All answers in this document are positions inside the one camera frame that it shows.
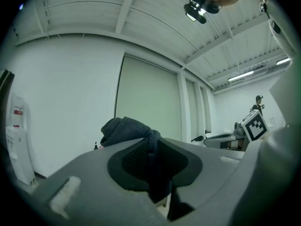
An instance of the fluorescent light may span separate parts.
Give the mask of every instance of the fluorescent light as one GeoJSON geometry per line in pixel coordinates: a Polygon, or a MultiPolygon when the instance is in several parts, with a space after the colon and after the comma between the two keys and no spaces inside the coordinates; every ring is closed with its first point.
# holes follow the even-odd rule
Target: fluorescent light
{"type": "Polygon", "coordinates": [[[190,18],[193,22],[196,21],[196,19],[195,19],[193,16],[190,16],[188,13],[186,13],[186,16],[187,16],[188,18],[190,18]]]}
{"type": "Polygon", "coordinates": [[[200,14],[200,15],[204,15],[205,13],[206,13],[206,11],[203,10],[202,8],[201,8],[201,10],[198,12],[198,14],[200,14]]]}
{"type": "Polygon", "coordinates": [[[276,65],[281,65],[281,64],[284,64],[284,63],[286,63],[286,62],[288,62],[288,61],[290,61],[290,59],[289,59],[289,58],[285,58],[285,59],[283,59],[283,60],[279,60],[279,61],[276,63],[276,65]]]}
{"type": "Polygon", "coordinates": [[[244,77],[244,76],[247,76],[247,75],[250,75],[250,74],[253,74],[253,73],[254,73],[254,71],[250,71],[250,72],[248,72],[248,73],[244,73],[244,74],[235,76],[235,77],[230,78],[230,79],[228,79],[228,80],[229,80],[229,81],[234,81],[234,80],[237,80],[237,79],[239,79],[239,78],[241,78],[241,77],[244,77]]]}

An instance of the white box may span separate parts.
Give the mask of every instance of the white box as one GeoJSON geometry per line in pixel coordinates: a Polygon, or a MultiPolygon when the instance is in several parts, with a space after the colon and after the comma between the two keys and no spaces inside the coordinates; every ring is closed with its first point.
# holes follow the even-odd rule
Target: white box
{"type": "Polygon", "coordinates": [[[249,142],[263,138],[268,132],[268,126],[265,123],[259,110],[253,110],[242,121],[245,133],[249,142]]]}

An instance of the overhead camera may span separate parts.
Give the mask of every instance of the overhead camera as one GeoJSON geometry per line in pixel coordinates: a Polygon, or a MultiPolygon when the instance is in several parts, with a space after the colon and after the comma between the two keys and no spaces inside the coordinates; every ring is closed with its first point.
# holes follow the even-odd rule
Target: overhead camera
{"type": "Polygon", "coordinates": [[[189,0],[189,3],[184,5],[186,16],[193,22],[198,20],[201,24],[207,21],[204,13],[216,14],[220,9],[221,5],[214,0],[189,0]]]}

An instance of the red label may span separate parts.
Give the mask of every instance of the red label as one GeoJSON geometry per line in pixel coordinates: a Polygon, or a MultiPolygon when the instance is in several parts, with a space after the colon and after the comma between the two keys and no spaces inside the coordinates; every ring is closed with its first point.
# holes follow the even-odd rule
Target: red label
{"type": "Polygon", "coordinates": [[[15,115],[23,115],[23,111],[14,110],[14,114],[15,115]]]}

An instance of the white ceiling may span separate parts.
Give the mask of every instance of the white ceiling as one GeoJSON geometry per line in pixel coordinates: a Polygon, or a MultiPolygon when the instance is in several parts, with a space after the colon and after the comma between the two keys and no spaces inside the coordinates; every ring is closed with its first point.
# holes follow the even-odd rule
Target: white ceiling
{"type": "Polygon", "coordinates": [[[13,21],[17,44],[64,33],[94,33],[137,43],[174,60],[208,85],[284,58],[259,12],[259,0],[240,0],[206,24],[184,13],[188,0],[29,0],[13,21]]]}

